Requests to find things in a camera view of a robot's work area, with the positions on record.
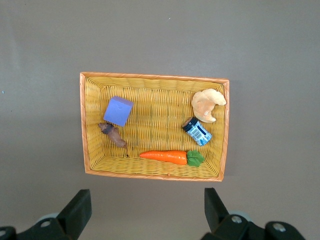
small bottle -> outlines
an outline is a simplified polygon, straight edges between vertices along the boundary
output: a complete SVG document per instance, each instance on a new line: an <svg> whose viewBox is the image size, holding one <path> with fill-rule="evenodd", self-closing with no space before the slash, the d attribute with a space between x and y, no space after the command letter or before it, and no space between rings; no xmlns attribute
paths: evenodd
<svg viewBox="0 0 320 240"><path fill-rule="evenodd" d="M206 145L212 135L201 125L195 117L190 117L183 125L183 130L191 136L199 146Z"/></svg>

croissant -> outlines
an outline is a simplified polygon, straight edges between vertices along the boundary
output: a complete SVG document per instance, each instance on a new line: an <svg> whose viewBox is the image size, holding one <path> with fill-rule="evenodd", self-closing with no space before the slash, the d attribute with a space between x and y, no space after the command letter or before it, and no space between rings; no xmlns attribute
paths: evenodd
<svg viewBox="0 0 320 240"><path fill-rule="evenodd" d="M225 105L227 102L223 94L214 89L198 91L192 98L192 107L197 119L204 123L213 123L216 119L211 115L215 105Z"/></svg>

gray table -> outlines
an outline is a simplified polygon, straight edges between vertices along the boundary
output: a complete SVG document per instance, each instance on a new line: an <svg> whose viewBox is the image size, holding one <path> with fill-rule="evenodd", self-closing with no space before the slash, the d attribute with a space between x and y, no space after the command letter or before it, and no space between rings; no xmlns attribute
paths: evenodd
<svg viewBox="0 0 320 240"><path fill-rule="evenodd" d="M204 188L264 226L319 238L320 1L0 0L0 226L23 231L80 189L80 239L197 240ZM221 183L84 172L79 73L230 79Z"/></svg>

yellow woven basket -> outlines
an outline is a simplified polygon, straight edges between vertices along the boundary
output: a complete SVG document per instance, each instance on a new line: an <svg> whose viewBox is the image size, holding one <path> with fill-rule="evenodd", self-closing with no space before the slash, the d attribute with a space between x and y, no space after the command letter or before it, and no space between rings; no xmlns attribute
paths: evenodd
<svg viewBox="0 0 320 240"><path fill-rule="evenodd" d="M226 105L216 105L214 123L202 123L212 134L205 146L184 132L183 123L194 116L194 93L205 89L221 92ZM134 103L128 121L119 127L128 144L128 155L103 134L103 120L109 100L119 96ZM121 178L175 181L222 181L229 131L229 80L187 76L123 73L80 73L81 125L85 172ZM198 150L205 161L200 167L139 157L146 151Z"/></svg>

blue box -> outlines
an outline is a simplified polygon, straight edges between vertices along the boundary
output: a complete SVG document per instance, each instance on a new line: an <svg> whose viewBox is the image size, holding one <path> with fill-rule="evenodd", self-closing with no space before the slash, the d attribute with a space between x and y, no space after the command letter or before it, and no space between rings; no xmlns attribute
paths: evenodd
<svg viewBox="0 0 320 240"><path fill-rule="evenodd" d="M128 120L133 105L134 103L132 101L114 96L110 99L103 119L123 127Z"/></svg>

